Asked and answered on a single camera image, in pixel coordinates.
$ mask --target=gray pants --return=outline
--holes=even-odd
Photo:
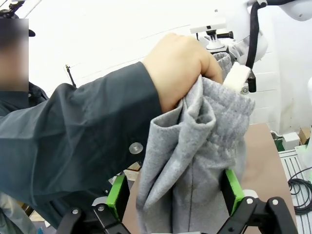
[[[0,192],[0,234],[37,234],[37,229],[20,205]]]

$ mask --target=black cap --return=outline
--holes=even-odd
[[[0,19],[0,47],[18,38],[36,35],[34,31],[24,28],[27,24],[23,24],[22,20],[25,19]]]

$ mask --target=shirt sleeve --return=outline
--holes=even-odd
[[[139,62],[79,88],[60,85],[38,106],[0,117],[0,187],[28,204],[99,188],[143,159],[150,121],[161,115]],[[134,153],[130,146],[143,146]]]

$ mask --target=brown table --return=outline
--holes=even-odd
[[[245,140],[247,144],[247,167],[241,183],[243,189],[255,190],[263,201],[273,196],[282,197],[296,222],[285,172],[268,126],[266,124],[251,125],[245,135]],[[138,179],[131,189],[123,218],[123,223],[131,234],[139,234],[135,215]],[[259,233],[259,230],[254,227],[249,227],[245,232],[245,234]]]

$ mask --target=fabric fold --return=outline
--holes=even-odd
[[[215,58],[224,79],[230,56]],[[151,121],[136,201],[142,234],[217,232],[228,218],[219,179],[227,168],[242,177],[253,109],[248,97],[199,77],[176,109]]]

